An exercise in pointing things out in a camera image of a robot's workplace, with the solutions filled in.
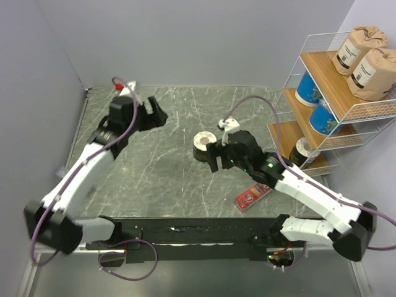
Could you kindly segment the black roll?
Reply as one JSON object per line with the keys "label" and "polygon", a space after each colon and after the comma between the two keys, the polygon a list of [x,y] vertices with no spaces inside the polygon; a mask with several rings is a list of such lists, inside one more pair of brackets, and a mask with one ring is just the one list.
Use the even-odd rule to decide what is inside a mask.
{"label": "black roll", "polygon": [[193,156],[199,162],[206,162],[208,157],[208,151],[206,145],[209,143],[215,143],[217,141],[216,136],[209,131],[198,132],[192,143]]}
{"label": "black roll", "polygon": [[313,149],[308,139],[302,137],[291,149],[289,160],[299,167],[307,168],[319,155],[320,151]]}

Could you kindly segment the brown paper roll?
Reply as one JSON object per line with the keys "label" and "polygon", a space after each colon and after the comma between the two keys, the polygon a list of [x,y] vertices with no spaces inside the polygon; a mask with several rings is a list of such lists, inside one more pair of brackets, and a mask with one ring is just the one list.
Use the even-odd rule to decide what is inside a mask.
{"label": "brown paper roll", "polygon": [[347,78],[347,84],[351,94],[362,100],[383,99],[395,84],[395,50],[369,50]]}
{"label": "brown paper roll", "polygon": [[332,58],[337,72],[350,76],[366,53],[389,44],[386,34],[377,26],[354,27]]}

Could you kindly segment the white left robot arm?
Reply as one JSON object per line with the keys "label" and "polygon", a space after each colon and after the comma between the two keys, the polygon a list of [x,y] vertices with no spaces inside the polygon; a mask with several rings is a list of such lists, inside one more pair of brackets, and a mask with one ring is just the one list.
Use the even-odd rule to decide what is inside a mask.
{"label": "white left robot arm", "polygon": [[122,224],[113,218],[99,216],[77,220],[77,212],[84,197],[98,177],[137,131],[148,131],[164,126],[168,115],[156,98],[134,103],[129,96],[114,97],[109,113],[100,121],[74,166],[61,182],[41,201],[31,200],[24,208],[31,245],[44,244],[57,252],[72,253],[79,244],[101,241],[107,248],[117,248],[123,240]]}

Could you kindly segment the blue roll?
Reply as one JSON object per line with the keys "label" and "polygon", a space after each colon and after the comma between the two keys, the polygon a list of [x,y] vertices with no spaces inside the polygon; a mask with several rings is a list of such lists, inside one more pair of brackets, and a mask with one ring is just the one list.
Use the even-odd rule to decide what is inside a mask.
{"label": "blue roll", "polygon": [[326,101],[321,98],[309,117],[311,127],[319,134],[331,135],[339,133],[344,125],[339,124],[336,117],[331,113]]}
{"label": "blue roll", "polygon": [[322,94],[317,88],[311,75],[306,71],[295,91],[296,99],[304,106],[314,108],[322,98]]}

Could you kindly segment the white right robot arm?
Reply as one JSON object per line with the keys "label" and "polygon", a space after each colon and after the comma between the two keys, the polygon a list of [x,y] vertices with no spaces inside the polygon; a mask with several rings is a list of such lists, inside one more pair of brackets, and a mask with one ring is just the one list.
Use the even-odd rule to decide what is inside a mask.
{"label": "white right robot arm", "polygon": [[294,163],[275,152],[264,152],[248,131],[228,135],[228,140],[208,143],[207,163],[218,171],[217,161],[224,169],[237,167],[254,181],[286,194],[317,213],[321,219],[279,215],[265,232],[276,246],[304,241],[332,246],[346,259],[360,261],[376,229],[376,207],[343,198],[310,178]]}

